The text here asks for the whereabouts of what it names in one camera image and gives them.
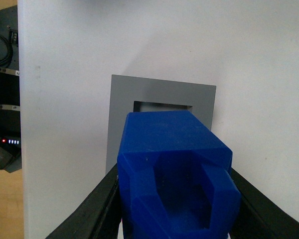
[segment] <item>white panel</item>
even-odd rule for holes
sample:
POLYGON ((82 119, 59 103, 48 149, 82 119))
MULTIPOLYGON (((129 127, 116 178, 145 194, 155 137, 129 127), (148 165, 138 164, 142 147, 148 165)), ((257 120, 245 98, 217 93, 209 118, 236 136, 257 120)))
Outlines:
POLYGON ((216 85, 234 168, 299 220, 299 1, 18 4, 27 239, 103 178, 112 74, 216 85))

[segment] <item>blue foam block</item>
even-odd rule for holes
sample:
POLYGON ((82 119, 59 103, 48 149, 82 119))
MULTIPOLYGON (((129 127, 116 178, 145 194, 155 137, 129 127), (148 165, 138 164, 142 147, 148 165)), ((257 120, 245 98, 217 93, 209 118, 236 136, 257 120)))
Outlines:
POLYGON ((125 239, 226 239, 232 151, 188 111, 129 113, 118 155, 125 239))

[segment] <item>gray frame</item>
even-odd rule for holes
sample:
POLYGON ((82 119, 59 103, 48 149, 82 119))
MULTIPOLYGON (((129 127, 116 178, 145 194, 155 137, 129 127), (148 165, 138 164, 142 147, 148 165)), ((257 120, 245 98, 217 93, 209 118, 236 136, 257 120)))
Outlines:
POLYGON ((106 173, 117 162, 126 116, 134 101, 192 106, 191 112, 211 130, 216 86, 112 75, 106 173))

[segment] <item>wooden floor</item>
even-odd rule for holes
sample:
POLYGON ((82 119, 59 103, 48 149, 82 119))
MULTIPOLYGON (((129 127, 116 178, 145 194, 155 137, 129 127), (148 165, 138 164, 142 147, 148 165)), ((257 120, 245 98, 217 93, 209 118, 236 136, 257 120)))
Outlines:
MULTIPOLYGON (((0 0, 0 10, 17 5, 17 0, 0 0)), ((0 239, 22 239, 23 188, 22 170, 0 171, 0 239)))
POLYGON ((0 10, 10 6, 15 6, 16 4, 17 0, 0 0, 0 10))

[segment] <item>black cable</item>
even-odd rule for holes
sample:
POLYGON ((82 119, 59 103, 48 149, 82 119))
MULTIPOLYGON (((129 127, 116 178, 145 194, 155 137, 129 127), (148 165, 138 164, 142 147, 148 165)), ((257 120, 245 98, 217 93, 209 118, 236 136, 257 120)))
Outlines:
POLYGON ((9 67, 12 57, 13 57, 13 48, 12 44, 2 35, 0 35, 0 40, 5 44, 6 46, 6 55, 4 58, 0 59, 0 66, 3 67, 9 67))

